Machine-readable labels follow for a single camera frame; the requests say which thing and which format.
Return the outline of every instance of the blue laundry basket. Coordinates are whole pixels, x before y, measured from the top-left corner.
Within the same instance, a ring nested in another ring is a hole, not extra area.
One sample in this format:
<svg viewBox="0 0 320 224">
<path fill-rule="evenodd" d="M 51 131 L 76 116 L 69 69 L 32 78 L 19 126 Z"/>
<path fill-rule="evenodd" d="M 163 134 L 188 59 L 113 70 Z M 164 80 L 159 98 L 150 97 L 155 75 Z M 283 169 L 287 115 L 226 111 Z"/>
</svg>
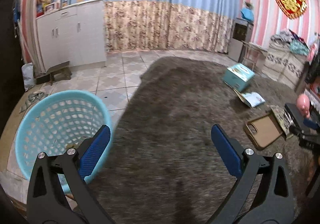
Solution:
<svg viewBox="0 0 320 224">
<path fill-rule="evenodd" d="M 68 144 L 80 144 L 93 137 L 101 125 L 111 129 L 111 119 L 102 100 L 87 91 L 70 90 L 52 94 L 39 101 L 21 121 L 17 131 L 15 152 L 23 175 L 30 180 L 33 165 L 40 152 L 48 156 L 61 155 Z M 90 176 L 89 183 L 107 159 L 112 143 L 101 155 Z M 70 188 L 63 174 L 59 179 L 65 193 Z"/>
</svg>

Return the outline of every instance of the light blue box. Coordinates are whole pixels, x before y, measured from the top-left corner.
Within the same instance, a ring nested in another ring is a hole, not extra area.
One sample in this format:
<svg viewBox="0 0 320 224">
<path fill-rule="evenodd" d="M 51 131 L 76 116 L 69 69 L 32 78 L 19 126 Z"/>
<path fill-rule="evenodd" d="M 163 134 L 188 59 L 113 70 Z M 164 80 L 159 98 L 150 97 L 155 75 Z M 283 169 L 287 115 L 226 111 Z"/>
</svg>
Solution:
<svg viewBox="0 0 320 224">
<path fill-rule="evenodd" d="M 223 77 L 223 81 L 225 81 L 232 88 L 241 92 L 250 84 L 253 76 L 253 71 L 244 66 L 242 63 L 238 63 L 227 68 L 227 71 Z"/>
</svg>

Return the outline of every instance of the white cabinet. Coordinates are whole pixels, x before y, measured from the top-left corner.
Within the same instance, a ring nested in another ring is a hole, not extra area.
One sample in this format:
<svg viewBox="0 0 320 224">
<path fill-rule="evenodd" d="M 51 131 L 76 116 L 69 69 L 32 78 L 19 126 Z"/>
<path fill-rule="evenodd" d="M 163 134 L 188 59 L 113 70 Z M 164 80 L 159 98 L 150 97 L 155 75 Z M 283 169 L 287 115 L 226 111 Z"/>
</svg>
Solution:
<svg viewBox="0 0 320 224">
<path fill-rule="evenodd" d="M 40 51 L 48 70 L 62 62 L 70 66 L 104 62 L 104 3 L 77 3 L 37 19 Z"/>
</svg>

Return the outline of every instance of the paper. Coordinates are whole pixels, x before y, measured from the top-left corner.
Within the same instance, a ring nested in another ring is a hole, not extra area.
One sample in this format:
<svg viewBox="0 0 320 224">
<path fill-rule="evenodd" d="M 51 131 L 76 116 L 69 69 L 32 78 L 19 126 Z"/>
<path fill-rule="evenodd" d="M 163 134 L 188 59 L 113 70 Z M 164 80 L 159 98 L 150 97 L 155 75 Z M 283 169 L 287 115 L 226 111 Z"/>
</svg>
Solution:
<svg viewBox="0 0 320 224">
<path fill-rule="evenodd" d="M 240 93 L 236 89 L 233 89 L 233 90 L 238 95 L 240 100 L 251 108 L 254 108 L 259 104 L 262 104 L 265 102 L 265 100 L 257 92 Z"/>
</svg>

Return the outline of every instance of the phone case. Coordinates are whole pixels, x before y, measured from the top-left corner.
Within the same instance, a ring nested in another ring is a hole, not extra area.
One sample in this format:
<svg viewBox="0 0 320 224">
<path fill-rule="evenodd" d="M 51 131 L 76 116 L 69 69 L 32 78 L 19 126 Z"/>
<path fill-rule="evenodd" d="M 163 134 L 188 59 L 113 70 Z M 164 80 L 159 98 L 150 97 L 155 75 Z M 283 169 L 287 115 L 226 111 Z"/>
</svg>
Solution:
<svg viewBox="0 0 320 224">
<path fill-rule="evenodd" d="M 256 133 L 252 133 L 250 125 L 254 127 Z M 244 131 L 258 150 L 264 149 L 284 133 L 272 111 L 247 121 L 244 125 Z"/>
</svg>

